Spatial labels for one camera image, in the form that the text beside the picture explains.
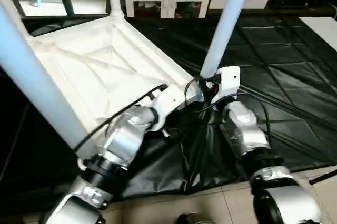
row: floor tile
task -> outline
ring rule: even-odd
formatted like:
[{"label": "floor tile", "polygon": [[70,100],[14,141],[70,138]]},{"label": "floor tile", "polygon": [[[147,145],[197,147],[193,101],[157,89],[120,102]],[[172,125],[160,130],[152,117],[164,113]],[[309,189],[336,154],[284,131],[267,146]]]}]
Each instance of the floor tile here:
[{"label": "floor tile", "polygon": [[318,182],[313,188],[334,224],[337,224],[337,177]]},{"label": "floor tile", "polygon": [[291,175],[294,176],[294,179],[301,179],[301,178],[306,178],[306,174],[305,174],[305,171],[299,171],[299,172],[294,172],[294,173],[291,173]]},{"label": "floor tile", "polygon": [[31,222],[37,222],[41,219],[41,213],[29,213],[27,215],[23,215],[23,222],[24,223],[31,223]]},{"label": "floor tile", "polygon": [[122,224],[122,209],[102,213],[106,224]]},{"label": "floor tile", "polygon": [[250,188],[224,191],[233,224],[257,224]]},{"label": "floor tile", "polygon": [[121,209],[123,207],[123,204],[124,204],[124,202],[113,202],[113,203],[110,203],[109,206],[107,207],[107,209],[102,210],[101,212],[105,213],[105,212],[110,212],[112,210]]},{"label": "floor tile", "polygon": [[132,208],[132,207],[136,207],[140,205],[148,205],[148,204],[153,204],[156,202],[173,201],[173,200],[178,200],[178,199],[191,198],[191,197],[196,197],[196,196],[201,196],[201,195],[214,194],[217,192],[222,192],[221,187],[215,187],[215,188],[205,190],[205,191],[200,191],[200,192],[197,192],[191,195],[158,195],[158,196],[153,196],[153,197],[132,199],[132,200],[125,201],[123,204],[123,207]]},{"label": "floor tile", "polygon": [[238,189],[250,188],[248,181],[229,184],[221,187],[223,191],[233,191]]},{"label": "floor tile", "polygon": [[143,206],[143,205],[149,205],[153,203],[158,203],[158,202],[164,202],[164,201],[173,201],[173,200],[178,200],[182,199],[185,196],[181,195],[158,195],[158,196],[153,196],[153,197],[145,197],[145,198],[140,198],[140,199],[131,199],[123,202],[123,208],[133,208],[133,207],[138,207],[138,206]]},{"label": "floor tile", "polygon": [[325,168],[315,169],[315,170],[306,170],[305,174],[308,178],[314,179],[315,177],[319,177],[320,175],[327,174],[330,171],[336,170],[337,166],[329,166]]},{"label": "floor tile", "polygon": [[123,209],[123,224],[173,224],[183,213],[200,212],[216,224],[231,224],[222,192]]},{"label": "floor tile", "polygon": [[314,188],[309,184],[308,179],[299,179],[297,181],[303,187],[304,190],[308,191],[314,197],[316,202],[319,204],[322,211],[322,224],[332,224],[331,218],[327,210],[325,209],[323,202],[318,197]]}]

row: black plastic sheet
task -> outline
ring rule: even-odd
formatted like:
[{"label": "black plastic sheet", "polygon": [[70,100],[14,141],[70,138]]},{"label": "black plastic sheet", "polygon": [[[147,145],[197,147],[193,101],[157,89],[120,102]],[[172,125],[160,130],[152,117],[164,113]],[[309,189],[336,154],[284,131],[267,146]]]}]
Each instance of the black plastic sheet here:
[{"label": "black plastic sheet", "polygon": [[[200,72],[217,25],[217,19],[128,21],[192,75]],[[334,49],[298,18],[240,18],[221,62],[221,66],[226,65],[239,65],[240,90],[257,95],[265,103],[271,119],[271,145],[292,171],[336,165]],[[260,104],[250,97],[239,100],[257,114],[261,128],[265,129]],[[192,112],[200,106],[189,106],[170,115],[165,125],[170,138],[158,132],[146,135],[137,161],[130,167],[125,188],[114,200],[189,194],[247,178],[220,131],[220,115],[213,111]],[[54,196],[67,188],[55,189],[55,185],[71,181],[78,172],[74,155],[34,108],[30,109],[27,121],[7,178],[2,181],[6,189],[0,187],[7,196],[18,192],[25,195],[24,200],[23,196],[15,197],[16,209],[22,202],[37,203],[42,198],[54,203]],[[38,144],[45,140],[48,144]],[[32,153],[31,172],[14,175],[18,182],[13,186],[11,176],[22,170],[22,161],[31,160]],[[27,192],[39,188],[47,189],[27,196]],[[0,202],[3,200],[9,197],[0,198]],[[35,208],[47,206],[45,203]]]}]

